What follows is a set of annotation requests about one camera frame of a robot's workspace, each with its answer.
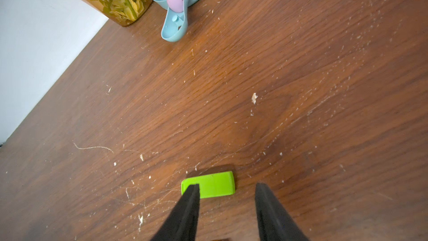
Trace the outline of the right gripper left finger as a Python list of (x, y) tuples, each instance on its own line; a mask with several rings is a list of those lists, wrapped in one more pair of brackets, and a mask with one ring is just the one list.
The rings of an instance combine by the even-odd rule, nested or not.
[(152, 241), (194, 241), (200, 210), (200, 187), (190, 185)]

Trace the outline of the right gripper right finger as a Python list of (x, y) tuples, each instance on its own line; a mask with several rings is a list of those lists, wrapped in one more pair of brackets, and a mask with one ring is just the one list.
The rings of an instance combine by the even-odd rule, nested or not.
[(255, 206), (262, 241), (309, 241), (270, 187), (256, 184)]

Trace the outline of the green usb drive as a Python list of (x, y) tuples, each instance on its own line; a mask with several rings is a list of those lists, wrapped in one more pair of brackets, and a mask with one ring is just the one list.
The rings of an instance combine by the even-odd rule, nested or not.
[(184, 194), (190, 185), (196, 184), (200, 187), (201, 199), (229, 196), (236, 192), (232, 171), (187, 178), (181, 182), (181, 194)]

